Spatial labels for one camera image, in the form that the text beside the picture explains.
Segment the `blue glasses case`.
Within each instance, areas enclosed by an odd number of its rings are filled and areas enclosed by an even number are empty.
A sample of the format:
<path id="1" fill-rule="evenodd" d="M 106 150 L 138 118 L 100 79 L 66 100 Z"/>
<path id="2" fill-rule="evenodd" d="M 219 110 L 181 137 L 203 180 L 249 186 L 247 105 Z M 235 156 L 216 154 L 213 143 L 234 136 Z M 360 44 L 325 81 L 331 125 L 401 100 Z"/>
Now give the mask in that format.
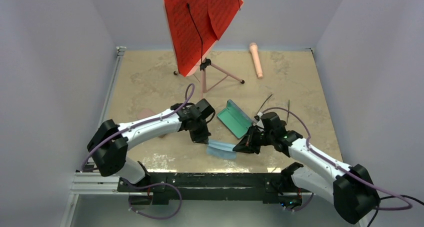
<path id="1" fill-rule="evenodd" d="M 217 118 L 237 139 L 241 139 L 254 123 L 231 99 L 226 102 L 226 107 L 217 114 Z"/>

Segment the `pink music stand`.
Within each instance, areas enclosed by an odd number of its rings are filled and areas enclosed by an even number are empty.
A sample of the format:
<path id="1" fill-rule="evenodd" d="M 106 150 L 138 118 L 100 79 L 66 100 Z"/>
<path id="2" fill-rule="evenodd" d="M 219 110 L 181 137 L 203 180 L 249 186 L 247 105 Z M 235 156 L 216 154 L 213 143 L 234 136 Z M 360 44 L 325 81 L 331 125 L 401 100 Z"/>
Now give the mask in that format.
<path id="1" fill-rule="evenodd" d="M 168 75 L 174 75 L 180 81 L 194 83 L 195 90 L 193 97 L 200 100 L 206 98 L 211 91 L 229 92 L 245 84 L 245 81 L 236 76 L 230 70 L 218 66 L 210 58 L 206 58 L 206 63 L 200 63 L 192 69 L 190 73 L 183 76 L 173 62 L 165 71 Z"/>

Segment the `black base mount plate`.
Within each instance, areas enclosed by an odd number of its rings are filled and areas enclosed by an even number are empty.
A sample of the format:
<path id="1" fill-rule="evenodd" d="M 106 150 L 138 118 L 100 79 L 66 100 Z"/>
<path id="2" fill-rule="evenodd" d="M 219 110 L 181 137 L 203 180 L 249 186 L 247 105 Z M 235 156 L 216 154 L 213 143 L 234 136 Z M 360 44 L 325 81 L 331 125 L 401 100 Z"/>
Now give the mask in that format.
<path id="1" fill-rule="evenodd" d="M 300 197 L 308 190 L 294 186 L 288 176 L 274 173 L 153 172 L 129 186 L 122 178 L 119 193 L 130 194 L 136 205 L 167 205 L 184 201 L 260 201 L 278 204 L 285 197 Z"/>

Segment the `pink toy microphone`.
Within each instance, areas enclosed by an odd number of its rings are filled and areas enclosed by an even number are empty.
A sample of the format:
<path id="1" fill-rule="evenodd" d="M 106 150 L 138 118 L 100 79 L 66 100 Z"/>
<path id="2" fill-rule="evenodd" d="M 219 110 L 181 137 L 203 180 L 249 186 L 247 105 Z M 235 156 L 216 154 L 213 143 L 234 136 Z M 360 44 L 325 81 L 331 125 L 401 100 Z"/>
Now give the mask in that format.
<path id="1" fill-rule="evenodd" d="M 262 65 L 261 65 L 261 61 L 259 57 L 257 44 L 255 42 L 250 43 L 249 50 L 253 59 L 253 64 L 255 67 L 257 78 L 261 80 L 264 76 L 263 76 L 263 70 L 262 70 Z"/>

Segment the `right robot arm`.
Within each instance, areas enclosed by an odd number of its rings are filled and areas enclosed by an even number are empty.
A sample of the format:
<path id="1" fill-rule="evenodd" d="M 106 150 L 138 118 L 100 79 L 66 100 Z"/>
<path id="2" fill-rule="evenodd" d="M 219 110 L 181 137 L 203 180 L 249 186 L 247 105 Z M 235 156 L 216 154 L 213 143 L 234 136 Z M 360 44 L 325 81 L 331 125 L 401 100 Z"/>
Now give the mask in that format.
<path id="1" fill-rule="evenodd" d="M 295 168 L 281 176 L 280 183 L 288 191 L 306 189 L 331 203 L 348 223 L 356 224 L 380 204 L 369 172 L 360 164 L 351 166 L 330 157 L 307 143 L 294 130 L 286 130 L 286 122 L 275 112 L 260 117 L 261 126 L 252 125 L 234 152 L 259 154 L 261 147 L 273 146 L 296 160 Z"/>

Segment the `aluminium frame rail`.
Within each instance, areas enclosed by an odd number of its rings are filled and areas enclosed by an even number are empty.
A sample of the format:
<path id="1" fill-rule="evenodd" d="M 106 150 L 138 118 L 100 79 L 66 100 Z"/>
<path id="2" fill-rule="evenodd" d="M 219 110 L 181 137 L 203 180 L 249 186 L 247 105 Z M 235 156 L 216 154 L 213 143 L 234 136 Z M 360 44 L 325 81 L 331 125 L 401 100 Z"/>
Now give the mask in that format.
<path id="1" fill-rule="evenodd" d="M 103 108 L 100 113 L 99 124 L 106 120 L 107 114 L 109 113 L 111 99 L 114 94 L 116 81 L 118 79 L 119 71 L 126 51 L 127 47 L 125 46 L 116 47 L 117 56 L 115 64 L 113 65 L 112 77 L 106 92 Z M 100 174 L 98 171 L 92 170 L 92 168 L 94 168 L 96 165 L 91 157 L 85 158 L 83 164 L 84 165 L 79 165 L 75 171 L 69 192 L 67 206 L 65 208 L 60 227 L 71 227 L 73 225 L 73 219 L 80 196 L 94 194 L 115 194 L 117 192 L 111 188 L 102 189 L 100 184 L 94 183 L 94 177 L 89 177 L 89 174 L 94 174 L 95 176 Z"/>

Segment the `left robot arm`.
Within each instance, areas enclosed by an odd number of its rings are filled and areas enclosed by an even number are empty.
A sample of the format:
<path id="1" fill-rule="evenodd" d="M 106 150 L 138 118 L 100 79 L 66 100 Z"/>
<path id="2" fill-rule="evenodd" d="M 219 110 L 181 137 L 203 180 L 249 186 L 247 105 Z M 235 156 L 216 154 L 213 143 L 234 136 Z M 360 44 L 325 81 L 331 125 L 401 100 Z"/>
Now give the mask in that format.
<path id="1" fill-rule="evenodd" d="M 209 143 L 208 123 L 216 111 L 206 100 L 177 103 L 163 112 L 138 121 L 115 123 L 104 121 L 87 145 L 102 177 L 116 175 L 129 182 L 138 192 L 146 190 L 151 177 L 139 161 L 128 157 L 128 151 L 153 138 L 187 131 L 195 144 Z"/>

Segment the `black sunglasses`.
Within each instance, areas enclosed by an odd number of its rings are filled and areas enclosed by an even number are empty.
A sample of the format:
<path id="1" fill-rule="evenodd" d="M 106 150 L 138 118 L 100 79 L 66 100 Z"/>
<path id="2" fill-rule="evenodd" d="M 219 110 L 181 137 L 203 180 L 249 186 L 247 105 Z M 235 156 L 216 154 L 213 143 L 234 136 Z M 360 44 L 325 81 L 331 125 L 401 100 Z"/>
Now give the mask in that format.
<path id="1" fill-rule="evenodd" d="M 261 104 L 261 106 L 260 106 L 260 108 L 258 109 L 258 111 L 256 112 L 256 114 L 258 113 L 258 112 L 262 112 L 261 110 L 263 109 L 263 107 L 264 107 L 264 105 L 267 103 L 267 101 L 272 97 L 272 93 L 265 99 L 265 101 Z M 286 108 L 287 108 L 287 110 L 289 111 L 290 110 L 290 103 L 291 103 L 291 101 L 290 101 L 290 99 L 288 99 L 287 100 L 287 106 L 286 106 Z M 289 115 L 290 115 L 290 113 L 288 113 L 288 112 L 286 112 L 286 118 L 285 118 L 285 125 L 287 125 L 287 123 L 288 123 L 288 120 L 289 120 Z M 253 118 L 253 122 L 254 122 L 254 125 L 257 125 L 258 124 L 258 122 L 259 121 L 257 121 L 257 120 L 255 120 L 254 118 Z"/>

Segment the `pink glasses case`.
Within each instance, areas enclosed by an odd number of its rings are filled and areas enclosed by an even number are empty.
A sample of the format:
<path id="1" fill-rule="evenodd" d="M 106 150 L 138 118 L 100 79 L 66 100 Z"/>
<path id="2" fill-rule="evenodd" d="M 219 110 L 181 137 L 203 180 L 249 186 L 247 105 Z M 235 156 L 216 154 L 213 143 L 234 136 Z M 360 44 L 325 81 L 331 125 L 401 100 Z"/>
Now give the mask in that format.
<path id="1" fill-rule="evenodd" d="M 157 113 L 156 112 L 154 112 L 153 110 L 151 110 L 151 109 L 149 109 L 149 108 L 144 108 L 144 109 L 142 109 L 141 110 L 141 112 L 139 112 L 137 115 L 136 115 L 136 117 L 137 117 L 137 119 L 138 120 L 142 120 L 142 119 L 145 119 L 145 118 L 149 118 L 149 117 L 152 117 L 152 116 L 154 116 L 154 115 L 156 115 Z"/>

